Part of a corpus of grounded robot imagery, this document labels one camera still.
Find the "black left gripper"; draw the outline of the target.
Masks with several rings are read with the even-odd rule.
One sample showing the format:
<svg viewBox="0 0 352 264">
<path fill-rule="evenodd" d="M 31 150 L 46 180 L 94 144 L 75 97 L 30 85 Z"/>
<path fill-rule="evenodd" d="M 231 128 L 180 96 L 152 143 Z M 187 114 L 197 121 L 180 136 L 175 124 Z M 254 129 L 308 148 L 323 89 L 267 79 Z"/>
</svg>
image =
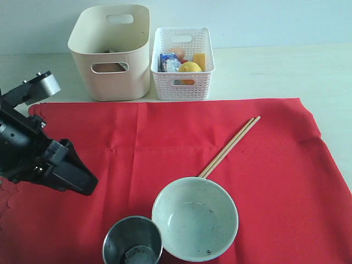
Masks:
<svg viewBox="0 0 352 264">
<path fill-rule="evenodd" d="M 73 143 L 48 138 L 42 118 L 26 117 L 15 110 L 30 99 L 28 87 L 17 87 L 1 96 L 1 176 L 13 183 L 33 182 L 91 195 L 98 179 L 82 162 Z"/>
</svg>

